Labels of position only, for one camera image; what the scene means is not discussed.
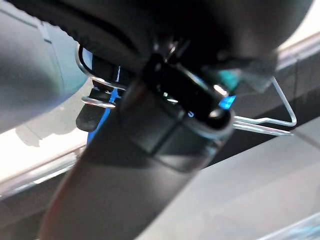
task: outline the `metal wire bracket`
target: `metal wire bracket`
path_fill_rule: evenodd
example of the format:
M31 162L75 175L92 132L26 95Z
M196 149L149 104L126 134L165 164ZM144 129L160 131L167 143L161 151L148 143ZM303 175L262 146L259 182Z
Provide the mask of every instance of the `metal wire bracket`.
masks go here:
M253 118L248 118L248 117L243 117L243 116L235 116L234 117L235 121L233 124L233 127L235 129L259 133L259 134L275 135L275 136L292 136L293 135L293 133L291 133L289 131L259 125L259 124L269 123L269 124L293 127L297 124L296 115L295 115L294 111L292 110L292 108L291 108L284 92L282 91L281 87L279 86L277 80L274 77L272 77L271 81L272 81L272 84L273 84L275 90L279 94L286 110L288 111L288 113L291 117L291 122L273 119L273 118L269 118L269 117L253 119Z
M100 77L97 77L95 76L95 74L92 72L92 70L86 65L84 59L83 59L83 50L84 48L78 44L77 47L76 47L76 52L75 52L75 61L76 61L76 64L78 65L79 69L85 74L87 75L89 78L91 78L92 80L100 83L100 84L103 84L105 86L108 86L108 87L112 87L114 89L120 89L120 90L123 90L125 91L126 90L126 86L124 85L121 85L117 82L110 82L110 81L107 81L105 79L102 79Z
M104 109L114 109L116 107L115 103L100 101L100 100L97 100L97 99L94 99L94 98L91 98L88 96L83 96L81 98L81 100L85 104L97 106L97 107L104 108Z

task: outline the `blue light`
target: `blue light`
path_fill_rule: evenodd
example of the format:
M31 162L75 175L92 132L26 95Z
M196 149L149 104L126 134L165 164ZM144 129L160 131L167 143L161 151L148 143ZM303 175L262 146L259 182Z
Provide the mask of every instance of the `blue light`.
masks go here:
M235 99L236 99L235 95L225 97L219 103L220 108L228 110L231 107L231 105L233 104L233 102L235 101Z

